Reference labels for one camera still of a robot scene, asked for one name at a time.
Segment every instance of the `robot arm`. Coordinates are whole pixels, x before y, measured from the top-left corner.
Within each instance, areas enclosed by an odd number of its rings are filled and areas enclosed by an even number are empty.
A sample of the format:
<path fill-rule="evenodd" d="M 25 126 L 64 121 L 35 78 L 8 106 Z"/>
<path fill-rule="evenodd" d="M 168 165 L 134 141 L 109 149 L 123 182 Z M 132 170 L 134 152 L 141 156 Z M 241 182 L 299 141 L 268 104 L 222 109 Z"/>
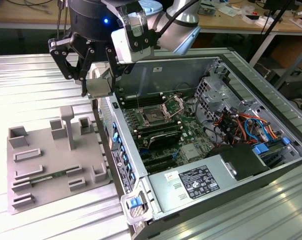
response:
<path fill-rule="evenodd" d="M 63 8 L 65 2 L 58 2 Z M 150 55 L 151 47 L 183 55 L 200 31 L 200 0 L 174 0 L 166 12 L 148 16 L 137 0 L 68 0 L 67 4 L 71 31 L 62 39 L 50 39 L 49 52 L 66 79 L 81 82 L 82 96 L 87 94 L 86 76 L 93 62 L 109 63 L 103 74 L 107 90 L 94 95 L 101 97 L 112 93 L 116 79 Z M 76 66 L 66 59 L 71 51 L 78 54 Z"/>

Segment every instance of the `workbench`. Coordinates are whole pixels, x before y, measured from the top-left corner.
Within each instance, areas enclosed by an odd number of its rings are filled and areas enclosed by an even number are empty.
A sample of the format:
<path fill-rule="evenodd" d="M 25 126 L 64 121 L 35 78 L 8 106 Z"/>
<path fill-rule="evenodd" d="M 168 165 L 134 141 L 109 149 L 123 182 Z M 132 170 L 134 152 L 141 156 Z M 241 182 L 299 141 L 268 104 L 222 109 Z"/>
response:
<path fill-rule="evenodd" d="M 240 66 L 242 58 L 226 48 L 223 52 Z M 70 54 L 70 63 L 77 60 Z M 253 68 L 245 74 L 258 74 Z M 261 91 L 274 97 L 272 89 Z M 27 131 L 49 127 L 59 107 L 72 105 L 75 118 L 94 120 L 90 101 L 81 97 L 80 86 L 64 79 L 49 54 L 0 56 L 0 239 L 129 240 L 130 233 L 115 185 L 89 190 L 34 209 L 10 215 L 6 196 L 7 128 L 25 126 Z M 285 101 L 285 112 L 292 105 Z M 292 118 L 298 124 L 301 118 Z M 302 239 L 302 166 L 268 186 L 197 216 L 152 238 L 185 239 Z"/>
<path fill-rule="evenodd" d="M 11 4 L 6 0 L 0 3 L 0 29 L 56 29 L 58 8 L 56 0 L 46 4 L 48 10 L 52 14 L 46 14 L 41 11 L 30 9 L 26 6 L 18 6 Z M 259 15 L 264 15 L 266 10 L 257 6 L 255 3 L 250 3 L 248 0 L 243 0 L 237 3 L 240 6 L 254 6 L 255 11 Z M 262 56 L 263 52 L 270 45 L 276 35 L 302 35 L 302 28 L 290 21 L 291 13 L 286 13 L 288 16 L 283 17 L 283 21 L 278 23 L 264 43 L 260 46 L 252 58 L 250 64 L 254 65 Z M 242 17 L 237 15 L 230 17 L 222 12 L 216 11 L 215 16 L 199 15 L 199 26 L 202 28 L 202 33 L 224 33 L 224 34 L 256 34 L 261 33 L 262 27 L 256 24 L 248 24 L 242 20 Z M 61 17 L 60 29 L 63 29 L 64 14 Z M 69 27 L 69 18 L 67 20 L 67 28 Z"/>

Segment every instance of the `desk clutter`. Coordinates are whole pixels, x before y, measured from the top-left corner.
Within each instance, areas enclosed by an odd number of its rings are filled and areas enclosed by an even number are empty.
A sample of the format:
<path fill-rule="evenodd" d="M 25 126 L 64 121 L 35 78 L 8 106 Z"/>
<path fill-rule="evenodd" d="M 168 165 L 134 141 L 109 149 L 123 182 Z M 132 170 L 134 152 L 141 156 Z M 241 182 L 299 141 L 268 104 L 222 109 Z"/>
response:
<path fill-rule="evenodd" d="M 268 28 L 274 21 L 276 17 L 276 10 L 280 8 L 281 4 L 274 4 L 274 0 L 269 0 L 268 3 L 254 1 L 251 3 L 256 4 L 258 7 L 269 10 L 260 15 L 255 10 L 254 5 L 243 5 L 246 4 L 244 1 L 228 2 L 227 0 L 202 0 L 198 14 L 212 17 L 221 17 L 220 13 L 228 15 L 230 17 L 239 16 L 247 24 L 258 25 L 261 28 Z M 294 12 L 294 18 L 290 21 L 302 28 L 302 7 L 292 5 L 288 8 L 289 11 Z"/>

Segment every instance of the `gray bracket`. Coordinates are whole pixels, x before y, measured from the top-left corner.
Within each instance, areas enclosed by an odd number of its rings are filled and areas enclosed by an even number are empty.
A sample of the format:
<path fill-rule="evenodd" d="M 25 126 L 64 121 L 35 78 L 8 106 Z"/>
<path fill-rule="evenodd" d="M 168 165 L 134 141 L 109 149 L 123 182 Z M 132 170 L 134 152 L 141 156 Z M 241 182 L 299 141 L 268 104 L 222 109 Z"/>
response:
<path fill-rule="evenodd" d="M 14 192 L 18 192 L 18 191 L 21 191 L 21 190 L 24 190 L 24 189 L 28 189 L 28 188 L 31 188 L 31 187 L 32 187 L 32 184 L 30 182 L 30 178 L 29 177 L 22 178 L 20 180 L 14 181 L 11 184 L 11 189 Z"/>
<path fill-rule="evenodd" d="M 72 106 L 62 106 L 60 107 L 60 119 L 65 121 L 67 137 L 69 139 L 70 150 L 75 149 L 73 141 L 73 133 L 71 127 L 71 119 L 74 118 L 74 112 Z"/>
<path fill-rule="evenodd" d="M 80 127 L 80 134 L 90 134 L 93 132 L 93 125 L 89 117 L 81 117 L 79 118 L 79 127 Z"/>
<path fill-rule="evenodd" d="M 14 153 L 13 160 L 17 163 L 20 161 L 37 158 L 39 156 L 41 156 L 41 150 L 39 148 L 37 148 L 37 149 L 29 150 L 29 151 L 22 151 L 22 152 Z"/>
<path fill-rule="evenodd" d="M 37 175 L 37 174 L 41 174 L 44 172 L 44 169 L 43 169 L 43 166 L 42 165 L 39 165 L 39 170 L 36 170 L 36 171 L 31 171 L 31 172 L 27 172 L 25 174 L 22 174 L 22 175 L 18 175 L 17 174 L 17 171 L 14 172 L 14 178 L 16 180 L 20 180 L 20 179 L 24 179 L 26 177 L 30 177 L 30 176 L 33 176 L 33 175 Z"/>
<path fill-rule="evenodd" d="M 29 192 L 13 198 L 12 207 L 19 208 L 34 203 L 33 195 Z"/>
<path fill-rule="evenodd" d="M 83 177 L 73 179 L 67 182 L 70 188 L 70 191 L 74 191 L 86 186 L 85 179 Z"/>
<path fill-rule="evenodd" d="M 102 165 L 101 173 L 96 173 L 96 171 L 94 170 L 94 166 L 91 166 L 91 179 L 94 183 L 103 181 L 108 177 L 105 163 L 102 162 L 101 165 Z"/>
<path fill-rule="evenodd" d="M 23 126 L 16 126 L 9 128 L 8 133 L 8 141 L 11 144 L 12 148 L 19 148 L 23 146 L 27 146 L 27 142 L 25 136 L 27 133 Z"/>
<path fill-rule="evenodd" d="M 66 138 L 66 129 L 61 119 L 55 119 L 50 121 L 51 134 L 54 140 Z"/>
<path fill-rule="evenodd" d="M 68 177 L 73 176 L 73 175 L 76 175 L 76 174 L 80 174 L 80 173 L 83 172 L 83 168 L 82 168 L 81 164 L 77 164 L 77 165 L 68 167 L 68 168 L 66 168 L 65 170 L 67 170 L 67 171 L 66 171 L 66 175 L 67 175 Z"/>

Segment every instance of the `chip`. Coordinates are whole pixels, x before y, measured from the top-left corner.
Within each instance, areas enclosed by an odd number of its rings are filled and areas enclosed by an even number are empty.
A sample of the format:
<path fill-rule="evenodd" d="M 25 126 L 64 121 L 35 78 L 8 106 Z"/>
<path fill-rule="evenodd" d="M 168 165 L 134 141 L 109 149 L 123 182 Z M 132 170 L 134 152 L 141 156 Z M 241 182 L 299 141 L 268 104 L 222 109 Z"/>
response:
<path fill-rule="evenodd" d="M 165 120 L 162 111 L 159 109 L 144 109 L 143 116 L 145 120 L 149 121 L 149 123 Z"/>

